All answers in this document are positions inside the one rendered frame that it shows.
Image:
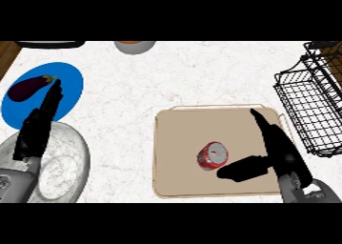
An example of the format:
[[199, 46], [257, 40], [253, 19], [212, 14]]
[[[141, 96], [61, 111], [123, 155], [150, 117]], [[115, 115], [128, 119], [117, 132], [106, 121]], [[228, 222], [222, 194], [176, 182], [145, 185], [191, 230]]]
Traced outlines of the blue oval plate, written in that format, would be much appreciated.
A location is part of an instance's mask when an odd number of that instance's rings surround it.
[[[60, 80], [61, 88], [61, 99], [59, 102], [56, 114], [53, 116], [53, 121], [57, 121], [66, 113], [70, 111], [73, 105], [78, 102], [81, 91], [82, 91], [82, 76], [78, 69], [67, 63], [51, 62], [45, 63], [41, 66], [32, 68], [13, 82], [16, 84], [28, 78], [34, 78], [48, 74], [56, 76]], [[1, 101], [1, 117], [6, 124], [13, 129], [20, 129], [22, 121], [28, 116], [29, 112], [41, 106], [47, 94], [48, 86], [39, 88], [35, 94], [22, 102], [14, 102], [10, 100], [8, 96], [3, 96]]]

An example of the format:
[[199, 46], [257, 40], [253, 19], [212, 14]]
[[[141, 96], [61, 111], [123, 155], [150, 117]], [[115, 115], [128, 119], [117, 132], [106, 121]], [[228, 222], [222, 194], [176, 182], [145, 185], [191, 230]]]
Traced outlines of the grey bowl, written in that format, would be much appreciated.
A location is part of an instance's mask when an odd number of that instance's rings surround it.
[[154, 41], [138, 41], [137, 43], [115, 41], [113, 45], [122, 53], [135, 55], [147, 52], [151, 49]]

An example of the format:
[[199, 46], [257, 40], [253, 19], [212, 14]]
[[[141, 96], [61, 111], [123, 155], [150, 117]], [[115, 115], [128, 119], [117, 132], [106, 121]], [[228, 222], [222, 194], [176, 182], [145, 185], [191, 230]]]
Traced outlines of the red can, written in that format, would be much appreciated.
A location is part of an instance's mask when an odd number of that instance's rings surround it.
[[209, 142], [197, 154], [197, 164], [206, 171], [212, 171], [222, 167], [228, 160], [228, 151], [225, 146], [216, 142]]

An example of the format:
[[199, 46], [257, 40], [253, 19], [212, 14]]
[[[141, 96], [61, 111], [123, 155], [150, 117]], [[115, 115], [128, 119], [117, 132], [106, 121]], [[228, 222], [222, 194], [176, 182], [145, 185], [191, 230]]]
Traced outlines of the beige tray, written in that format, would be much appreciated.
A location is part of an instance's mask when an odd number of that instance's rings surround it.
[[173, 108], [157, 112], [153, 133], [153, 192], [162, 198], [278, 194], [275, 174], [232, 182], [197, 163], [210, 142], [228, 151], [228, 161], [265, 155], [250, 107]]

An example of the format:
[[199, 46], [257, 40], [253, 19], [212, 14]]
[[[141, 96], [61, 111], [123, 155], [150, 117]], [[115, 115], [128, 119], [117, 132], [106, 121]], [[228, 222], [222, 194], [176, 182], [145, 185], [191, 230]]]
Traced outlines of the purple eggplant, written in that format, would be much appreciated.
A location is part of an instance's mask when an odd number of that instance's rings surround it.
[[7, 90], [8, 99], [14, 102], [25, 101], [34, 95], [34, 93], [51, 83], [54, 79], [56, 76], [44, 74], [20, 80]]

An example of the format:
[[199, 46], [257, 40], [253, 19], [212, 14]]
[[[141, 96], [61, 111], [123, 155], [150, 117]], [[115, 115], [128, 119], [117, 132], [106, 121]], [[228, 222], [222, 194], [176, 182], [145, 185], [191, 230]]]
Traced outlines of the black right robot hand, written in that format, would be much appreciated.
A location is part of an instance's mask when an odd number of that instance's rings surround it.
[[263, 138], [263, 148], [266, 156], [250, 155], [216, 171], [216, 177], [241, 182], [266, 174], [266, 169], [272, 168], [275, 175], [293, 175], [297, 186], [303, 189], [312, 182], [312, 175], [299, 155], [294, 144], [275, 124], [269, 124], [263, 116], [249, 110]]

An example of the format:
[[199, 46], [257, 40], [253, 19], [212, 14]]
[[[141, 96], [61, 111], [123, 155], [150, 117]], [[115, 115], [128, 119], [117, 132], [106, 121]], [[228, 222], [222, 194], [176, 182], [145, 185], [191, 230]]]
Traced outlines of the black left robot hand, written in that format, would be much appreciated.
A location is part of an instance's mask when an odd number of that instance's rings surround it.
[[61, 97], [60, 80], [56, 79], [47, 90], [41, 107], [29, 112], [22, 122], [16, 136], [13, 160], [20, 161], [28, 157], [42, 157], [47, 147], [50, 123]]

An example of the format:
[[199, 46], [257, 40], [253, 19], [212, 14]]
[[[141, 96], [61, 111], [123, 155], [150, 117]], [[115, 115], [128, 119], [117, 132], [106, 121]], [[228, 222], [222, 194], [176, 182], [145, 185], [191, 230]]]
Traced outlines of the white marble bowl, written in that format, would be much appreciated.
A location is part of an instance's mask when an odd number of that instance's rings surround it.
[[[14, 133], [0, 144], [0, 169], [26, 170], [25, 160], [13, 160]], [[29, 203], [75, 203], [87, 181], [89, 153], [78, 131], [64, 123], [50, 125], [41, 158], [38, 184]]]

